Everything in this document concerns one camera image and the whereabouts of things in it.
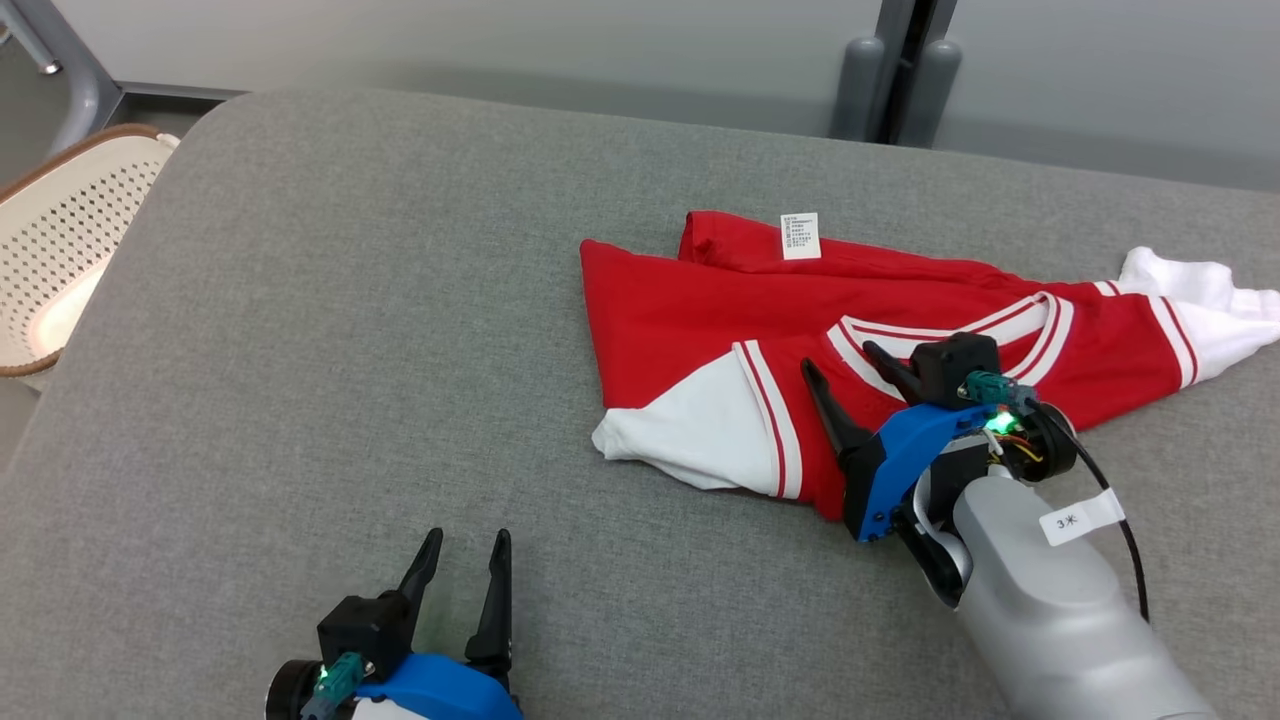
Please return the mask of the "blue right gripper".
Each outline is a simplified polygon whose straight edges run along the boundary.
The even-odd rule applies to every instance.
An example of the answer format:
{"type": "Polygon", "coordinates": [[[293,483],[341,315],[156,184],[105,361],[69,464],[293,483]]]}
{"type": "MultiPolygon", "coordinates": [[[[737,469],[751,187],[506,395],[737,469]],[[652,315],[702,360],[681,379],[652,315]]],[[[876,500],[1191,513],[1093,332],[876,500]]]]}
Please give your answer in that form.
{"type": "Polygon", "coordinates": [[[893,414],[876,434],[854,421],[812,359],[801,361],[837,468],[844,471],[844,523],[855,541],[867,543],[893,534],[891,516],[896,510],[920,514],[933,527],[952,525],[960,495],[991,468],[1038,483],[1075,466],[1075,432],[1052,405],[947,410],[923,404],[922,382],[911,363],[893,357],[874,341],[864,341],[861,351],[906,405],[916,405],[893,414]]]}

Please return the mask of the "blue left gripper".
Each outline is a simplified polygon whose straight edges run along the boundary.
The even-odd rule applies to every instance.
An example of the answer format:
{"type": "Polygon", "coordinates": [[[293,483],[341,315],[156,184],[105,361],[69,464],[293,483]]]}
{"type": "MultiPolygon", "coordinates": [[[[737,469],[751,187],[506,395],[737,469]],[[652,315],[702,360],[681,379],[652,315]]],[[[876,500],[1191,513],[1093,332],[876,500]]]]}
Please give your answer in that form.
{"type": "MultiPolygon", "coordinates": [[[[444,530],[433,528],[406,570],[403,626],[416,626],[436,573],[444,530]]],[[[291,660],[265,697],[266,719],[522,719],[515,697],[483,673],[512,667],[512,538],[498,530],[488,562],[489,585],[476,632],[465,647],[468,667],[440,655],[410,655],[388,680],[376,682],[358,655],[333,664],[291,660]]]]}

